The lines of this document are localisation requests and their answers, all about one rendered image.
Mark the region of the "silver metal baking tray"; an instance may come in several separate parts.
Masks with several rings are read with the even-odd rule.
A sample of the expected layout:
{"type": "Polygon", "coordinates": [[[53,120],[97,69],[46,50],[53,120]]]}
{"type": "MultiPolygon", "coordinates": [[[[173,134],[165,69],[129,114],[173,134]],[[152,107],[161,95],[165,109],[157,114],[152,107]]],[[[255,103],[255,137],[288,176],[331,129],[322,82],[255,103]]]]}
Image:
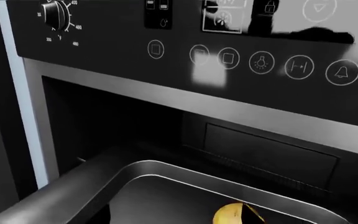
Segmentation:
{"type": "Polygon", "coordinates": [[[265,224],[350,224],[326,208],[164,162],[93,161],[0,213],[0,224],[213,224],[230,203],[246,203],[265,224]]]}

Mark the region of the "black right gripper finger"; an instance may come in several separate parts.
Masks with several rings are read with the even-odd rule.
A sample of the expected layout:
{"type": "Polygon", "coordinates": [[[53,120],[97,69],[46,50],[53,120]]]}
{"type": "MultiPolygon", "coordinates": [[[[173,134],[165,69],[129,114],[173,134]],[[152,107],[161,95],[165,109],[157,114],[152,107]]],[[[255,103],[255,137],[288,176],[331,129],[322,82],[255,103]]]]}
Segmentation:
{"type": "Polygon", "coordinates": [[[242,204],[242,224],[262,224],[262,218],[248,204],[242,204]]]}

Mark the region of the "black built-in oven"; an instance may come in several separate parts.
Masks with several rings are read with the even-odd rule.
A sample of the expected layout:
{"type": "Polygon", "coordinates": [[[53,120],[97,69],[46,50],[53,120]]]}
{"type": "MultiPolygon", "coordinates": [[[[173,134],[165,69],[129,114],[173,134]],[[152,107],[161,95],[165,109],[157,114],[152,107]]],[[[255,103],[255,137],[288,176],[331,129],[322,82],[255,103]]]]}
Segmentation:
{"type": "Polygon", "coordinates": [[[47,1],[0,1],[45,186],[154,160],[358,224],[358,0],[47,1]]]}

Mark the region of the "black oven temperature knob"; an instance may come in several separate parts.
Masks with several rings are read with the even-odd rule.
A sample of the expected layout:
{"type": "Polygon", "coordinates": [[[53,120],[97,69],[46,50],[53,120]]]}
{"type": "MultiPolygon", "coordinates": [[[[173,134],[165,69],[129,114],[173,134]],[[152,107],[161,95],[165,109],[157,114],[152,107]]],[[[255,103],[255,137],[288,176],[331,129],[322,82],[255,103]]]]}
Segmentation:
{"type": "Polygon", "coordinates": [[[40,5],[44,23],[54,31],[67,31],[70,25],[70,11],[64,0],[49,0],[40,5]]]}

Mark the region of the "yellow potato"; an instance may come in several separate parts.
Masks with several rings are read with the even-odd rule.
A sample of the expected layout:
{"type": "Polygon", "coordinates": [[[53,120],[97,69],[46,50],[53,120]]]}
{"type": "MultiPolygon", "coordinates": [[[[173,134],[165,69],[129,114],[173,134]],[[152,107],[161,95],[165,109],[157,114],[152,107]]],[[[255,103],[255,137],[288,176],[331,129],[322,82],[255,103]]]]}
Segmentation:
{"type": "Polygon", "coordinates": [[[242,204],[243,203],[230,203],[229,205],[221,207],[214,214],[213,224],[242,224],[242,204]]]}

